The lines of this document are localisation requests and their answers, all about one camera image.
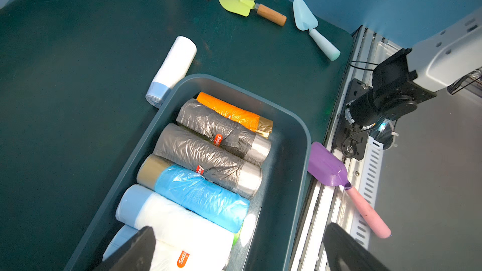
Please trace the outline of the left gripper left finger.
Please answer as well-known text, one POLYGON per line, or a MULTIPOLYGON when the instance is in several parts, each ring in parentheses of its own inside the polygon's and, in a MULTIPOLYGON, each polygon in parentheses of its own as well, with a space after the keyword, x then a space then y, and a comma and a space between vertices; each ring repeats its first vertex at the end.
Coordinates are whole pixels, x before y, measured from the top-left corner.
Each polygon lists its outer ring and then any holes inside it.
POLYGON ((153 228, 144 227, 93 270, 150 270, 155 246, 153 228))

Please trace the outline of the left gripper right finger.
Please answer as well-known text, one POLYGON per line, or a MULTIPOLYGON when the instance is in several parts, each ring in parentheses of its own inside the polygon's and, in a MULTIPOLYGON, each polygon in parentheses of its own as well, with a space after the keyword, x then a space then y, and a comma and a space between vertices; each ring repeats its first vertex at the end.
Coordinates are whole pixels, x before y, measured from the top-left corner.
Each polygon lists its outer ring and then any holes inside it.
POLYGON ((326 227, 323 244, 330 270, 389 271, 336 223, 330 223, 326 227))

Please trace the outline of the white trash bag roll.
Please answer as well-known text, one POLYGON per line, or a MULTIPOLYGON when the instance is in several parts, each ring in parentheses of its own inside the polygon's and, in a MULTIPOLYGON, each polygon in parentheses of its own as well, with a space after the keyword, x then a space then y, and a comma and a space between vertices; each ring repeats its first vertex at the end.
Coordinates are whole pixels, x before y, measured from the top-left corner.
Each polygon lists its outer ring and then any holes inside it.
MULTIPOLYGON (((136 233, 137 229, 124 225, 110 241, 102 261, 106 261, 136 233)), ((157 240, 150 270, 222 270, 226 262, 216 255, 189 254, 157 240)))
POLYGON ((157 241, 199 258, 207 270, 228 262, 233 233, 139 184, 125 191, 115 217, 137 230, 151 227, 157 241))

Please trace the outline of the dark teal storage box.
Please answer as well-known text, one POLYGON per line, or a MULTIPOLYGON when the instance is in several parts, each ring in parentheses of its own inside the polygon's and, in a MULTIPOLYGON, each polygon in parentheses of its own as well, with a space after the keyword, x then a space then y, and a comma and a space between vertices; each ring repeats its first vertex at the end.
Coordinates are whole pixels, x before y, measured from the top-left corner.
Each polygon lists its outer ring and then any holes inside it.
POLYGON ((238 242, 228 270, 287 270, 303 204, 311 136, 291 111, 252 92, 207 74, 180 81, 133 149, 124 167, 66 264, 67 270, 92 270, 120 228, 114 212, 144 159, 153 152, 161 131, 173 122, 183 103, 206 92, 237 107, 274 121, 272 150, 262 165, 260 190, 251 202, 256 224, 247 242, 238 242))

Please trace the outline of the blue trash bag roll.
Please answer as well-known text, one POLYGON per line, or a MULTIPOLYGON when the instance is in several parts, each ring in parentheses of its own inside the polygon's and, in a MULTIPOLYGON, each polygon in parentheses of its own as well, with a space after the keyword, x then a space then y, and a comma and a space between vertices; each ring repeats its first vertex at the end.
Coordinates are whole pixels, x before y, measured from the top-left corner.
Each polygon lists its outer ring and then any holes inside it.
POLYGON ((248 215, 248 199, 154 154, 144 160, 136 180, 232 233, 240 232, 248 215))

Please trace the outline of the grey trash bag roll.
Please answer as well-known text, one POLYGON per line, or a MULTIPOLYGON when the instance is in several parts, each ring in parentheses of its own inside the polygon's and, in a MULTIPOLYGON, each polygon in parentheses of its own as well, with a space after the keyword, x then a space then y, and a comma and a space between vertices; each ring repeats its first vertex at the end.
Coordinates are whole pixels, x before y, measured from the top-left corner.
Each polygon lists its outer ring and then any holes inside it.
POLYGON ((260 167, 173 123, 163 129, 153 153, 247 199, 262 183, 260 167))
POLYGON ((206 137, 214 145, 260 166, 268 157, 272 143, 242 124, 190 99, 180 109, 178 124, 206 137))

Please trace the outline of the orange trash bag roll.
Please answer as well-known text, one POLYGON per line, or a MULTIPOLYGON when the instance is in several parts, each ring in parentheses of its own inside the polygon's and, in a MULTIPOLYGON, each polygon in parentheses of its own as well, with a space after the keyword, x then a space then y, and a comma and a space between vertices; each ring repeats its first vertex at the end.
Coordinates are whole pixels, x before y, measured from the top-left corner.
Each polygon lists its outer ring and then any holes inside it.
POLYGON ((199 93, 197 101, 225 118, 238 122, 247 129, 260 134, 266 139, 272 133, 274 125, 272 120, 238 108, 204 92, 199 93))

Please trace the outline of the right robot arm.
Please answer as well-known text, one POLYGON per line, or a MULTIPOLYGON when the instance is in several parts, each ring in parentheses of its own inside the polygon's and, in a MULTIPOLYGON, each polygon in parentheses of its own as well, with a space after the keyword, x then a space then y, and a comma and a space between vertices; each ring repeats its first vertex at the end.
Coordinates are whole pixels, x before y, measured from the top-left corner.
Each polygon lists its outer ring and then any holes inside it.
MULTIPOLYGON (((255 10, 259 16, 279 26, 284 26, 287 20, 284 15, 255 3, 255 0, 219 1, 235 6, 240 4, 244 9, 242 16, 255 10)), ((316 30, 318 20, 306 3, 294 0, 293 11, 297 28, 308 31, 327 58, 335 61, 340 50, 316 30)), ((374 69, 358 68, 373 72, 373 87, 345 104, 342 124, 367 130, 380 118, 397 120, 416 110, 419 103, 434 98, 437 91, 453 85, 457 79, 464 79, 480 67, 481 7, 412 48, 400 49, 374 69)))

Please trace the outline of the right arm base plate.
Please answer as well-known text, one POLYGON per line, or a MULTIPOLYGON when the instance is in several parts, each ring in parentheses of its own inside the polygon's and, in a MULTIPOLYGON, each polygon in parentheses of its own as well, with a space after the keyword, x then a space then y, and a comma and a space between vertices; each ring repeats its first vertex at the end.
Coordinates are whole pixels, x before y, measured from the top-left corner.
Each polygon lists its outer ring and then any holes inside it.
POLYGON ((369 130, 377 122, 372 95, 372 88, 358 79, 348 86, 335 133, 335 146, 347 159, 364 158, 369 130))

